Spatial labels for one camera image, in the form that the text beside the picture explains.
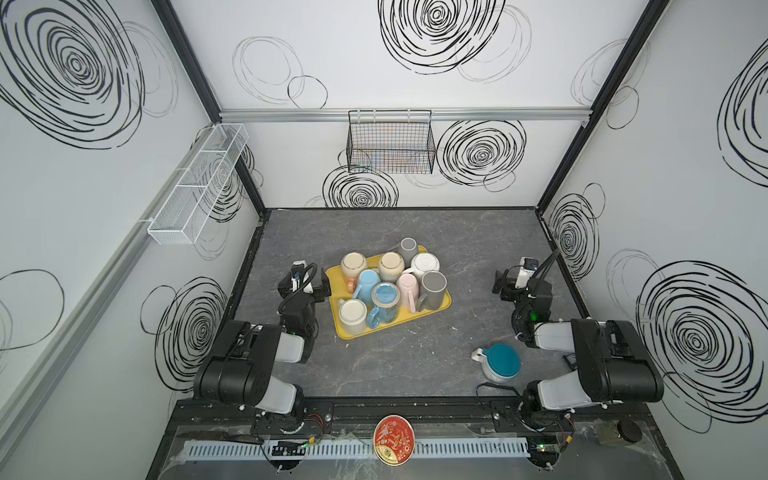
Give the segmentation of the yellow plastic tray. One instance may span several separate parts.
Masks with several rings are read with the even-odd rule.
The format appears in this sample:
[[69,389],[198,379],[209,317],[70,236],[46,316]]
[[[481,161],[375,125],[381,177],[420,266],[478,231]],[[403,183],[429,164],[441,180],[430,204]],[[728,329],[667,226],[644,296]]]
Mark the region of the yellow plastic tray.
[[[419,246],[419,253],[424,253],[424,252],[427,252],[427,251],[424,250],[423,247]],[[365,256],[366,259],[367,259],[367,265],[368,265],[367,269],[376,269],[378,271],[377,267],[378,267],[378,264],[379,264],[379,260],[380,260],[380,258],[381,258],[381,256],[383,254],[380,254],[380,255],[377,255],[377,256],[373,256],[373,257],[366,257]],[[418,311],[417,310],[416,313],[411,314],[411,313],[408,312],[408,310],[406,308],[402,308],[401,305],[400,305],[398,317],[393,322],[391,322],[389,324],[383,324],[382,326],[380,326],[380,327],[378,327],[377,329],[374,329],[374,330],[370,329],[367,326],[367,328],[366,328],[364,333],[362,333],[360,335],[357,335],[357,336],[350,336],[350,335],[348,335],[344,331],[343,326],[341,324],[341,320],[339,318],[339,305],[338,305],[338,302],[341,299],[343,299],[343,300],[354,299],[353,298],[353,293],[354,292],[353,293],[349,293],[347,291],[347,288],[346,288],[345,282],[344,282],[344,278],[343,278],[342,273],[341,273],[340,264],[338,266],[330,268],[327,271],[327,276],[328,276],[328,278],[330,280],[330,285],[331,285],[330,302],[331,302],[331,311],[332,311],[332,316],[333,316],[333,322],[334,322],[334,325],[335,325],[336,332],[337,332],[338,336],[343,338],[343,339],[345,339],[345,340],[356,339],[356,338],[359,338],[359,337],[362,337],[362,336],[366,336],[366,335],[372,334],[372,333],[374,333],[376,331],[379,331],[379,330],[383,330],[383,329],[387,329],[387,328],[392,328],[394,326],[397,326],[397,325],[400,325],[400,324],[404,324],[404,323],[410,322],[412,320],[415,320],[415,319],[418,319],[418,318],[421,318],[421,317],[425,317],[425,316],[431,315],[431,314],[439,312],[439,311],[446,310],[452,304],[451,295],[450,295],[450,293],[446,289],[443,303],[442,303],[441,307],[438,310],[423,310],[423,311]]]

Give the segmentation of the cream mug red inside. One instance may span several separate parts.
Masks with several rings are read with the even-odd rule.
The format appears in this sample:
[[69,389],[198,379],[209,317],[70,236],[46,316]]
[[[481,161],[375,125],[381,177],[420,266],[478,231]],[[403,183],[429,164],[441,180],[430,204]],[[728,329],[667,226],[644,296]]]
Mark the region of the cream mug red inside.
[[338,305],[339,318],[344,331],[350,336],[364,333],[367,328],[367,305],[359,299],[341,299]]

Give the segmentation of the light blue mug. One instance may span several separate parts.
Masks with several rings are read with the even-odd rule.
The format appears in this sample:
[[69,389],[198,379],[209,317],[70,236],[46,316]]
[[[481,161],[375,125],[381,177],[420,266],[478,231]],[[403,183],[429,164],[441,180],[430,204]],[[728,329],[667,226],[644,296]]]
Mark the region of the light blue mug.
[[376,269],[364,270],[357,279],[357,287],[353,293],[353,298],[361,300],[368,307],[371,307],[373,305],[373,290],[380,282],[381,279]]

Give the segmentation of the blue patterned mug yellow inside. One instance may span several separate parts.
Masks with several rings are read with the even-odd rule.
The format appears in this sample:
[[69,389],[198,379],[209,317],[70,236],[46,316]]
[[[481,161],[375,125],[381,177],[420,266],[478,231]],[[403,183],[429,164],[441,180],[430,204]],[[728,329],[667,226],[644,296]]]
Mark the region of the blue patterned mug yellow inside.
[[374,330],[383,324],[393,322],[399,314],[400,290],[390,282],[381,282],[371,293],[372,308],[367,317],[367,326]]

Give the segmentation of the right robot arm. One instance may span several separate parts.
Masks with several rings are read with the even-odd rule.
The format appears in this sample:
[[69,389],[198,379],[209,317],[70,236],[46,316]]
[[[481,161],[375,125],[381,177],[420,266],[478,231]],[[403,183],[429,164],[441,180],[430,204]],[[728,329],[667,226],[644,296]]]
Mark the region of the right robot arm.
[[557,412],[660,401],[662,375],[630,322],[552,318],[547,274],[558,258],[558,252],[544,262],[523,257],[494,274],[492,292],[514,305],[510,323],[515,337],[529,348],[573,358],[568,373],[528,384],[519,395],[522,420],[541,428]]

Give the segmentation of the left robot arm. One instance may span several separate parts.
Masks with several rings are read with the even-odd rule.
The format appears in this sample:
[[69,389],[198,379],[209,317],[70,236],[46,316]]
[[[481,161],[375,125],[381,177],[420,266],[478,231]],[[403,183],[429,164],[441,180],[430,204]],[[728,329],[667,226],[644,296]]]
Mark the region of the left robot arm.
[[195,375],[196,399],[303,420],[302,388],[276,378],[273,369],[308,361],[319,334],[316,305],[331,295],[330,281],[317,264],[296,261],[278,293],[276,324],[232,320],[221,329]]

